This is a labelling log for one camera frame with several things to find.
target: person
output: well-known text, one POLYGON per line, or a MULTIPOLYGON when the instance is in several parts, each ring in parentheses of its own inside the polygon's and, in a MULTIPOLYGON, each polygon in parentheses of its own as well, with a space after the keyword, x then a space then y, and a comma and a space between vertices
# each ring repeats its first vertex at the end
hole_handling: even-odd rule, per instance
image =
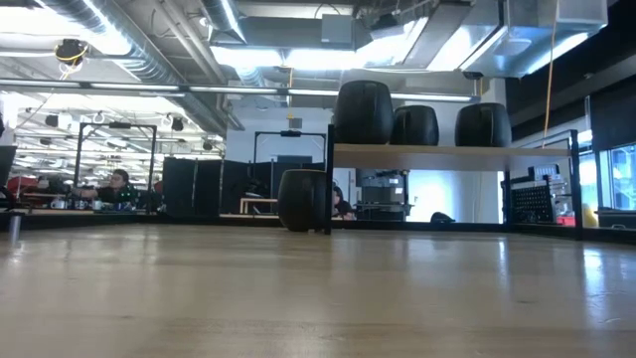
POLYGON ((97 189, 74 189, 74 194, 86 198, 99 198, 104 203, 126 203, 134 201, 134 189, 129 183, 128 172, 123 169, 115 169, 110 175, 107 187, 97 189))
POLYGON ((343 220, 354 220, 354 209, 343 199, 342 189, 334 185, 334 217, 342 217, 343 220))

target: shelf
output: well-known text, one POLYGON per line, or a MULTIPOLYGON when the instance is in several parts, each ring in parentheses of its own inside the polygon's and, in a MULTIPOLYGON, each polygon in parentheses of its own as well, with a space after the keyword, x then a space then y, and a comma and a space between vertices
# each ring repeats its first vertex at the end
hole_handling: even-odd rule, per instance
POLYGON ((569 158, 566 149, 336 144, 335 168, 526 170, 569 158))

